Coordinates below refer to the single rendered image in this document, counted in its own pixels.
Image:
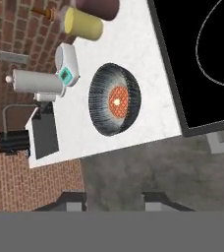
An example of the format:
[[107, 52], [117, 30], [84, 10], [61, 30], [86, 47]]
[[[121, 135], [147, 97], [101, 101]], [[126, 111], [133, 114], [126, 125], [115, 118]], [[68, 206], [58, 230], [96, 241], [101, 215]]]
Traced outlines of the dark red round pot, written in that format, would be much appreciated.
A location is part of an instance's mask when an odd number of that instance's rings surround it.
[[75, 6], [102, 20], [112, 21], [118, 14], [120, 0], [75, 0]]

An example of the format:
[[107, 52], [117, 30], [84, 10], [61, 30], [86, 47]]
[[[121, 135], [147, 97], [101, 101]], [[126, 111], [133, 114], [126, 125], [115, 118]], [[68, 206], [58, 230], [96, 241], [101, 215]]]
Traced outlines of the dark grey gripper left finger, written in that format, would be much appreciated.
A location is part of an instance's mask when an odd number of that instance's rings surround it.
[[35, 209], [36, 212], [85, 212], [86, 192], [63, 192], [50, 204]]

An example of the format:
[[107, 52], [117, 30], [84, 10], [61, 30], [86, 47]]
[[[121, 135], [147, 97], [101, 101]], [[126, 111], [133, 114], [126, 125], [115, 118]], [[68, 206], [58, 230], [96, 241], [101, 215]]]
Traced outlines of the dark ribbed bowl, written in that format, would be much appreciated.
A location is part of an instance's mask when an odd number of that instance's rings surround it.
[[88, 93], [88, 109], [95, 129], [104, 136], [128, 130], [140, 113], [140, 86], [134, 75], [114, 63], [94, 74]]

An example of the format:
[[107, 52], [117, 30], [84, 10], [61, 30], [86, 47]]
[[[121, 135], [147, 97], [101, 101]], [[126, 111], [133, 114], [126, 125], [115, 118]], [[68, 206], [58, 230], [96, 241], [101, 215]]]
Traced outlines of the grey wall socket plate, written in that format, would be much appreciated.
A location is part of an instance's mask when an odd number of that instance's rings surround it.
[[18, 64], [28, 64], [29, 56], [8, 51], [0, 51], [0, 60]]

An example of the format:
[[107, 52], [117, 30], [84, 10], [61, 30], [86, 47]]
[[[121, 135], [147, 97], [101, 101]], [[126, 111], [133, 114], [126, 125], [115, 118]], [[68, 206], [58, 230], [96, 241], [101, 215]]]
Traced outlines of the black hob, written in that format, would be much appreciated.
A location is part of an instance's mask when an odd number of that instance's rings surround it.
[[224, 130], [224, 0], [147, 0], [182, 134]]

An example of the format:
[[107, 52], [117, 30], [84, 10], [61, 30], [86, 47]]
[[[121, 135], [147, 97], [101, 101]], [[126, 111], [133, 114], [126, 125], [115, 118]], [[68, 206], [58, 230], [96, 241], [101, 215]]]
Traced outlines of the black box appliance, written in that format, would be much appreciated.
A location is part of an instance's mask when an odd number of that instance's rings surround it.
[[28, 130], [0, 132], [0, 152], [16, 154], [30, 147]]

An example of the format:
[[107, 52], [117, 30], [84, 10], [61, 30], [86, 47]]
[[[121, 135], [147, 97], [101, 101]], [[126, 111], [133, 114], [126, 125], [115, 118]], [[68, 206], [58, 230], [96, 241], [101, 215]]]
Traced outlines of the orange round waffle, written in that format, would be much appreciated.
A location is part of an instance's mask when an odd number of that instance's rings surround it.
[[109, 110], [117, 118], [124, 118], [128, 112], [128, 89], [125, 87], [114, 88], [109, 95]]

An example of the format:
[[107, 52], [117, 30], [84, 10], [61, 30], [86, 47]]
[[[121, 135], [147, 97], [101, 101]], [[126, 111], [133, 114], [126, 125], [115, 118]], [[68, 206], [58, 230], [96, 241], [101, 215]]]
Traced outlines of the yellow cylindrical canister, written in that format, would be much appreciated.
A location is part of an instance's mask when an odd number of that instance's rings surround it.
[[72, 7], [67, 9], [63, 25], [64, 33], [88, 40], [98, 40], [103, 32], [99, 18]]

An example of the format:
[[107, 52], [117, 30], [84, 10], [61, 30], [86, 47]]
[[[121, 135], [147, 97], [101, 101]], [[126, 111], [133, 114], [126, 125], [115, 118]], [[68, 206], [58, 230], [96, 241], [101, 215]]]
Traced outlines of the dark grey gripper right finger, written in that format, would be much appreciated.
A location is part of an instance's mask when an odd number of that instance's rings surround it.
[[179, 211], [192, 212], [193, 209], [171, 201], [164, 192], [142, 192], [146, 212]]

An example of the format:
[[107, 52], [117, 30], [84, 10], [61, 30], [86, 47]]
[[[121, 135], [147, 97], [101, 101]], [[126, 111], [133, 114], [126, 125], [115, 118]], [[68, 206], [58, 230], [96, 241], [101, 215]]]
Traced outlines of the brown wooden utensil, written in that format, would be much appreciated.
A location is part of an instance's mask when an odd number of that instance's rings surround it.
[[33, 7], [31, 10], [36, 14], [44, 16], [50, 22], [52, 22], [54, 19], [54, 9], [53, 8], [41, 9], [41, 8]]

